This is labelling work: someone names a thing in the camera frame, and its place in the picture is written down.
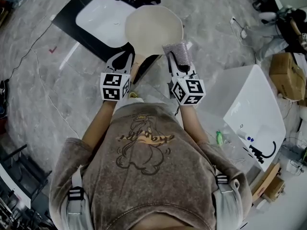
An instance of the black countertop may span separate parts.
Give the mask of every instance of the black countertop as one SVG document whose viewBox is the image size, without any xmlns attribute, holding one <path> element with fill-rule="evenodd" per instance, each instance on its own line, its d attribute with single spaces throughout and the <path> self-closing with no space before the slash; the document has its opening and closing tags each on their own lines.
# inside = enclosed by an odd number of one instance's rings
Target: black countertop
<svg viewBox="0 0 307 230">
<path fill-rule="evenodd" d="M 57 14 L 52 23 L 105 62 L 121 51 L 129 51 L 134 55 L 134 49 L 131 44 L 127 43 L 120 48 L 111 48 L 76 24 L 76 17 L 78 13 L 91 1 L 92 0 L 71 0 Z M 144 5 L 144 3 L 139 2 L 130 2 L 128 0 L 123 1 L 135 8 Z M 134 80 L 134 83 L 141 78 L 141 76 L 158 59 L 158 57 L 159 56 L 157 55 L 150 56 L 144 61 L 139 68 L 139 72 Z"/>
</svg>

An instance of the cartoon graphic print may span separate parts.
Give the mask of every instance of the cartoon graphic print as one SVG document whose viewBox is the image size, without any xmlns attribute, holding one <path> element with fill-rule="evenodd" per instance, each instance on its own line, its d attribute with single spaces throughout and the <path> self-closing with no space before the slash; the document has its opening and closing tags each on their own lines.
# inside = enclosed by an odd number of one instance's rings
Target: cartoon graphic print
<svg viewBox="0 0 307 230">
<path fill-rule="evenodd" d="M 157 174 L 164 156 L 171 153 L 166 144 L 174 139 L 174 135 L 165 136 L 157 129 L 154 116 L 135 115 L 129 133 L 118 138 L 119 142 L 128 143 L 118 148 L 116 164 L 123 169 L 133 165 L 144 175 Z"/>
</svg>

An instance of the paddle handle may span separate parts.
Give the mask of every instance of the paddle handle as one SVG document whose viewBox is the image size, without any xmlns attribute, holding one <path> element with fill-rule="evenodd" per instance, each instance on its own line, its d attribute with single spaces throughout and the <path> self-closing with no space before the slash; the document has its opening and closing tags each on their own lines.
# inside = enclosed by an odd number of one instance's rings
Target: paddle handle
<svg viewBox="0 0 307 230">
<path fill-rule="evenodd" d="M 141 66 L 141 64 L 146 60 L 146 57 L 142 56 L 142 55 L 138 55 L 136 54 L 134 57 L 134 61 L 132 64 L 132 68 L 130 71 L 130 81 L 131 83 L 134 82 L 135 76 L 138 73 L 138 70 Z"/>
</svg>

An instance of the red mark on floor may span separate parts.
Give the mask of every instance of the red mark on floor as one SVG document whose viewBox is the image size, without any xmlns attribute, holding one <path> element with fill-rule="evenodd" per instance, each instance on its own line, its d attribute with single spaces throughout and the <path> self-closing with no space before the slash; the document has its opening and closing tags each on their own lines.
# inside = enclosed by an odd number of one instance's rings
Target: red mark on floor
<svg viewBox="0 0 307 230">
<path fill-rule="evenodd" d="M 57 49 L 57 46 L 56 46 L 53 50 L 50 49 L 49 52 L 50 52 L 51 54 L 53 54 L 53 52 L 54 52 L 56 49 Z"/>
</svg>

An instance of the gray marble floor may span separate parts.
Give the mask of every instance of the gray marble floor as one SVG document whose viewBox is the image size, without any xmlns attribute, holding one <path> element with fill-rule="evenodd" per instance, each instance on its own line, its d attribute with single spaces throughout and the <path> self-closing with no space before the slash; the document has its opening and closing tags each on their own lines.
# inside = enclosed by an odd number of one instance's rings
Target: gray marble floor
<svg viewBox="0 0 307 230">
<path fill-rule="evenodd" d="M 50 17 L 68 1 L 25 0 L 12 13 L 0 28 L 1 79 L 11 76 L 32 43 L 49 27 Z M 206 91 L 224 69 L 255 63 L 253 49 L 238 40 L 239 28 L 229 24 L 232 16 L 242 25 L 260 23 L 250 0 L 162 0 L 162 5 L 183 21 L 185 39 L 192 43 L 190 53 Z M 263 42 L 257 38 L 253 47 L 258 49 Z M 54 168 L 65 139 L 82 137 L 102 104 L 99 75 L 106 64 L 76 43 L 51 25 L 10 80 L 8 133 L 16 146 L 27 143 L 29 154 L 46 171 Z M 76 50 L 64 60 L 74 46 Z M 269 61 L 263 64 L 266 76 L 268 66 Z M 134 88 L 141 97 L 153 96 L 175 111 L 176 101 L 168 98 L 168 81 L 166 60 L 161 57 Z M 289 102 L 280 100 L 279 105 L 286 116 Z M 202 117 L 201 104 L 197 111 Z M 297 106 L 293 105 L 285 119 L 288 133 L 297 122 Z M 215 134 L 208 132 L 214 141 Z"/>
</svg>

